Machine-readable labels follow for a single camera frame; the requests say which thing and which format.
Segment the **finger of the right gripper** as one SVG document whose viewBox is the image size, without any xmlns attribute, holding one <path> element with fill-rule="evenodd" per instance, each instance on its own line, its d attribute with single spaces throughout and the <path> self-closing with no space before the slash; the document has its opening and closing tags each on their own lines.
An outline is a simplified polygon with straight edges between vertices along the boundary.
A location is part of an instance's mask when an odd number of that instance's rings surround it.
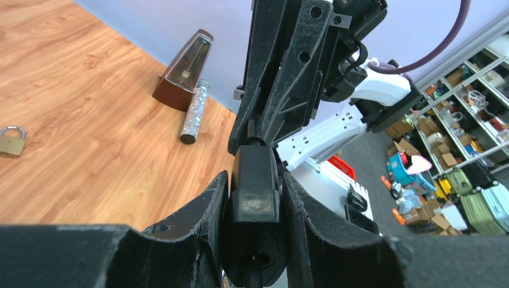
<svg viewBox="0 0 509 288">
<path fill-rule="evenodd" d="M 282 30 L 294 7 L 291 1 L 255 1 L 244 72 L 244 96 L 227 150 L 236 155 L 249 137 L 264 139 L 262 114 L 283 50 Z"/>
<path fill-rule="evenodd" d="M 321 79 L 318 59 L 332 12 L 331 1 L 301 2 L 261 116 L 260 138 L 267 145 L 284 140 L 310 122 L 318 90 L 315 82 Z"/>
</svg>

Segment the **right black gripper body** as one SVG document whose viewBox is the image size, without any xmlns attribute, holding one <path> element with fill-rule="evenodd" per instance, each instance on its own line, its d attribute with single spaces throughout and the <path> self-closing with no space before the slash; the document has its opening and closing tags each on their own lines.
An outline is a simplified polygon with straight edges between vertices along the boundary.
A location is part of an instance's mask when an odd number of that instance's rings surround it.
<svg viewBox="0 0 509 288">
<path fill-rule="evenodd" d="M 386 1 L 333 1 L 329 32 L 335 38 L 331 63 L 324 82 L 321 100 L 339 103 L 346 100 L 367 77 L 361 66 L 368 51 L 362 40 L 387 15 Z"/>
</svg>

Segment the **brass padlock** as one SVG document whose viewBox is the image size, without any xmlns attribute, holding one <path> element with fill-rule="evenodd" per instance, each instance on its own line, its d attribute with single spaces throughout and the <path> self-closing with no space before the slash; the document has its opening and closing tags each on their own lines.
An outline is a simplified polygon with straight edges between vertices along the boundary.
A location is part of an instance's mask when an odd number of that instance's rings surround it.
<svg viewBox="0 0 509 288">
<path fill-rule="evenodd" d="M 7 136 L 8 130 L 17 130 L 19 137 Z M 26 142 L 26 131 L 18 126 L 7 126 L 1 130 L 1 156 L 7 158 L 19 158 L 22 155 Z"/>
</svg>

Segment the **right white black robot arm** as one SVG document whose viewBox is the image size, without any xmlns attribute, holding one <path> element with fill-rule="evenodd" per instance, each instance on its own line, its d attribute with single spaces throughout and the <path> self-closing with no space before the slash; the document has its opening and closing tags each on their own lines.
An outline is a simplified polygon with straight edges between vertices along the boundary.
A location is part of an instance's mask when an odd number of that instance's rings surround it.
<svg viewBox="0 0 509 288">
<path fill-rule="evenodd" d="M 385 1 L 254 1 L 229 153 L 269 146 L 293 170 L 402 118 L 415 85 L 377 72 L 362 42 L 386 15 Z"/>
</svg>

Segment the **blue cable lock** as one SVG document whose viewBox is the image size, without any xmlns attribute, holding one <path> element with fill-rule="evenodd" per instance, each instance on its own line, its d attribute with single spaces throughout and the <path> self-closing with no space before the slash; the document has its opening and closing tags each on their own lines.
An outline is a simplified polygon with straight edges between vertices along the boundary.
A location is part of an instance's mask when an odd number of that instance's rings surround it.
<svg viewBox="0 0 509 288">
<path fill-rule="evenodd" d="M 236 287 L 267 287 L 288 260 L 285 212 L 272 147 L 256 134 L 254 120 L 238 148 L 223 216 L 221 262 Z"/>
</svg>

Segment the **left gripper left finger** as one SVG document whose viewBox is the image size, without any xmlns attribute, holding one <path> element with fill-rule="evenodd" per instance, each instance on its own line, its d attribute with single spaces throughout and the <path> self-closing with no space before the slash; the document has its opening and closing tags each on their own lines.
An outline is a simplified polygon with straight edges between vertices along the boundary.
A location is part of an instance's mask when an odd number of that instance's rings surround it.
<svg viewBox="0 0 509 288">
<path fill-rule="evenodd" d="M 218 287 L 228 174 L 172 215 L 123 224 L 1 226 L 2 287 Z"/>
</svg>

